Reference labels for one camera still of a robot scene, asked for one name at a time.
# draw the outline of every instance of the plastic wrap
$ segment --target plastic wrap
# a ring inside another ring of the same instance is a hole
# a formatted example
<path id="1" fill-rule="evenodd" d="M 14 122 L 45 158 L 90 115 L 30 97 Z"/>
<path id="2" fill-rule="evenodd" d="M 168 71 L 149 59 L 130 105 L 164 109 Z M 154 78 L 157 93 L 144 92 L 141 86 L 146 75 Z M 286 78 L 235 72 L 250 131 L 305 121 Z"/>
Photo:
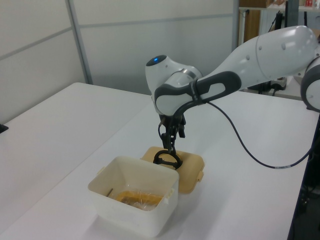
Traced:
<path id="1" fill-rule="evenodd" d="M 151 192 L 143 192 L 137 189 L 124 190 L 119 194 L 116 194 L 112 189 L 107 197 L 143 211 L 155 209 L 163 198 L 163 196 L 152 194 Z"/>

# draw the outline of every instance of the white table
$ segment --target white table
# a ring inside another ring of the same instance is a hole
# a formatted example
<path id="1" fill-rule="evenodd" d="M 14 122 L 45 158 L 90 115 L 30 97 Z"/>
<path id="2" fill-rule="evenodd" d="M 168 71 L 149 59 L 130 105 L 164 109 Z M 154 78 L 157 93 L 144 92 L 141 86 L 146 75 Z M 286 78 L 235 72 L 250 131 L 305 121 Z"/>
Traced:
<path id="1" fill-rule="evenodd" d="M 301 101 L 235 92 L 215 103 L 233 119 L 253 155 L 266 164 L 288 165 L 311 146 L 319 114 L 306 110 Z M 158 238 L 287 239 L 306 161 L 288 169 L 257 164 L 225 117 L 209 105 L 189 109 L 185 118 L 186 138 L 179 138 L 176 148 L 203 157 L 204 177 L 191 194 L 179 195 L 177 209 Z M 150 146 L 160 146 L 158 123 L 149 103 L 0 240 L 142 239 L 98 217 L 87 185 L 114 157 L 140 158 Z"/>
<path id="2" fill-rule="evenodd" d="M 0 134 L 0 233 L 122 128 L 150 96 L 74 83 Z"/>

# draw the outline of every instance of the white plastic container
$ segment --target white plastic container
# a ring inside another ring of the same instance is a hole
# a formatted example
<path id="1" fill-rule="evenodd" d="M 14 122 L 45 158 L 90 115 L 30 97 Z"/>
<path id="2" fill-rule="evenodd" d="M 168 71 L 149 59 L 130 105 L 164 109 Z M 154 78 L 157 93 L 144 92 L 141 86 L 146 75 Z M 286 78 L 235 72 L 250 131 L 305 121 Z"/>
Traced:
<path id="1" fill-rule="evenodd" d="M 157 236 L 178 204 L 179 174 L 144 160 L 118 156 L 89 183 L 97 213 L 114 224 L 147 237 Z M 107 197 L 125 190 L 163 196 L 146 211 Z"/>

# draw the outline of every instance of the white wall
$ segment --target white wall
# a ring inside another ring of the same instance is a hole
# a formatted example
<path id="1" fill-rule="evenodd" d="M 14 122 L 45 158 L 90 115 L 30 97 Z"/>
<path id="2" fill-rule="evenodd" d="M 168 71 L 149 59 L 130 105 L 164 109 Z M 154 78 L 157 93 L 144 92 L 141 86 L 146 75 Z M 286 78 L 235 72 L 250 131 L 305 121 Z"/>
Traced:
<path id="1" fill-rule="evenodd" d="M 149 94 L 157 55 L 212 72 L 231 53 L 233 0 L 72 0 L 93 84 Z"/>
<path id="2" fill-rule="evenodd" d="M 0 0 L 0 123 L 85 82 L 65 0 Z"/>

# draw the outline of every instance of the metal pole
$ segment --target metal pole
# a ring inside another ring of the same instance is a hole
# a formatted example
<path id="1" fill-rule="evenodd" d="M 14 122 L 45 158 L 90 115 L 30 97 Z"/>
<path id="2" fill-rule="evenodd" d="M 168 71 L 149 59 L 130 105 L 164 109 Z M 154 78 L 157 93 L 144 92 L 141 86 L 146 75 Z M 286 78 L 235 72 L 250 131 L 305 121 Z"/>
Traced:
<path id="1" fill-rule="evenodd" d="M 288 0 L 287 1 L 287 26 L 297 26 L 298 25 L 298 17 L 299 17 L 299 0 Z"/>

